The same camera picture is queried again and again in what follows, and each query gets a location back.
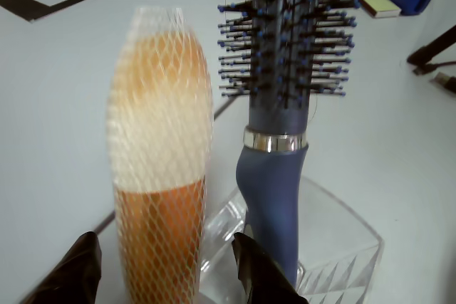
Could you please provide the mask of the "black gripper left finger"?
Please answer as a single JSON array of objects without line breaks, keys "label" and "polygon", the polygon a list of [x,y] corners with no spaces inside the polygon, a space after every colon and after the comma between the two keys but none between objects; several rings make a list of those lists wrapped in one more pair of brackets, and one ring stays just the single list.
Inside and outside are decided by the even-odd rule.
[{"label": "black gripper left finger", "polygon": [[22,300],[26,304],[94,304],[102,252],[93,231],[82,234],[56,267]]}]

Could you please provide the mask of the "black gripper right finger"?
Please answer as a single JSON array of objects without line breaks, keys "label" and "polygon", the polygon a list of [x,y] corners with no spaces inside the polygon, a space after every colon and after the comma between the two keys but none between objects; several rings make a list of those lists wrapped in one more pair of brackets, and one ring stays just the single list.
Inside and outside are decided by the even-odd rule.
[{"label": "black gripper right finger", "polygon": [[252,304],[307,304],[288,282],[270,255],[251,237],[237,232],[232,249],[247,302]]}]

